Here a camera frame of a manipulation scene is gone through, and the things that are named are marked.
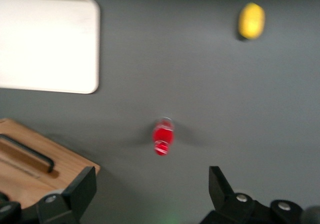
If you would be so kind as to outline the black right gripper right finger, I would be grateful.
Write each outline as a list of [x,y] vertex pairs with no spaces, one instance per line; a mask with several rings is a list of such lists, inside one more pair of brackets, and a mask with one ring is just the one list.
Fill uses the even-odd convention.
[[319,223],[318,205],[302,209],[298,204],[276,199],[265,206],[249,195],[234,192],[218,166],[209,167],[208,189],[214,206],[201,223]]

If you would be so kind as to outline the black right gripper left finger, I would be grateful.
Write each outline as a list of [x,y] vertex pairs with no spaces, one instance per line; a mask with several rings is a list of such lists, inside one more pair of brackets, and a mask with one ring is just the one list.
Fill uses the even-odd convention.
[[95,167],[85,167],[62,193],[48,194],[30,207],[17,201],[0,204],[1,223],[80,223],[96,194]]

